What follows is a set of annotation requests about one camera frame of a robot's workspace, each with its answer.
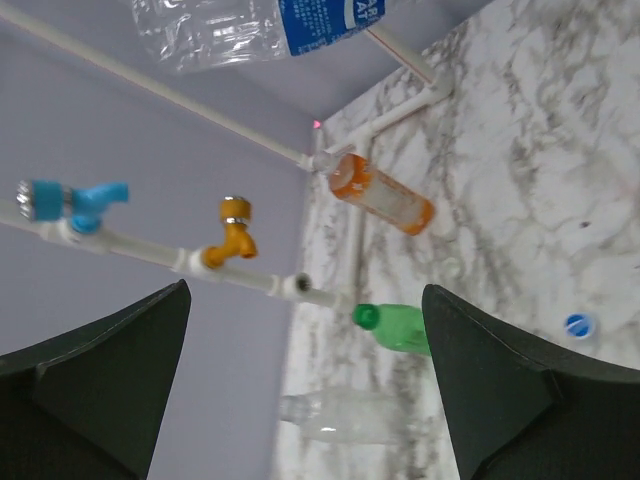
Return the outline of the clear plastic bottle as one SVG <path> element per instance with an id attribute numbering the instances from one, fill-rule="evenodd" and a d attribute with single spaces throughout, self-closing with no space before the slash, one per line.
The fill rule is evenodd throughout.
<path id="1" fill-rule="evenodd" d="M 279 416 L 303 437 L 331 444 L 401 445 L 431 430 L 401 398 L 347 387 L 284 395 Z"/>

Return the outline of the green plastic bottle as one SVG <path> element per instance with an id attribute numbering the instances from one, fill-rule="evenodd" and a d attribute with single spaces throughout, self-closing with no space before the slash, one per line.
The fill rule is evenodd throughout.
<path id="1" fill-rule="evenodd" d="M 352 320 L 388 350 L 431 356 L 423 313 L 417 307 L 358 304 L 353 310 Z"/>

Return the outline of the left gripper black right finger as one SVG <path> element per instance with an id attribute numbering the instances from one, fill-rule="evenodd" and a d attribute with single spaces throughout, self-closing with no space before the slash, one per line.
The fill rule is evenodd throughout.
<path id="1" fill-rule="evenodd" d="M 463 479 L 636 479 L 639 373 L 430 284 L 422 311 Z"/>

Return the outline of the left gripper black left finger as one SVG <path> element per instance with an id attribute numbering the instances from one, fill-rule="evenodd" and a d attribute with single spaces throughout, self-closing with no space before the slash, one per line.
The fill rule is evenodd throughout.
<path id="1" fill-rule="evenodd" d="M 2 478 L 147 478 L 190 307 L 180 280 L 3 355 Z"/>

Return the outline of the white blue bottle cap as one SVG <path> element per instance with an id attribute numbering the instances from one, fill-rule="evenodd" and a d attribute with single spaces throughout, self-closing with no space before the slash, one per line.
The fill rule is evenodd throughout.
<path id="1" fill-rule="evenodd" d="M 587 312 L 573 313 L 563 323 L 565 333 L 576 341 L 587 341 L 597 332 L 597 318 Z"/>

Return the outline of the blue label plastic bottle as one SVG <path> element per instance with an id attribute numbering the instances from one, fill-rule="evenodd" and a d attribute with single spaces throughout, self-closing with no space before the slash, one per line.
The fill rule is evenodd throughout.
<path id="1" fill-rule="evenodd" d="M 347 39 L 404 6 L 387 0 L 135 0 L 145 50 L 191 74 L 301 56 Z"/>

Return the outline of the orange plastic bottle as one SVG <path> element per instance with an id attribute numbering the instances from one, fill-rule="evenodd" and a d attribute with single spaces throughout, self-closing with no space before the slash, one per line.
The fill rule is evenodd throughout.
<path id="1" fill-rule="evenodd" d="M 313 157 L 312 167 L 325 175 L 329 190 L 337 199 L 367 211 L 407 235 L 421 233 L 435 216 L 431 201 L 361 155 L 322 151 Z"/>

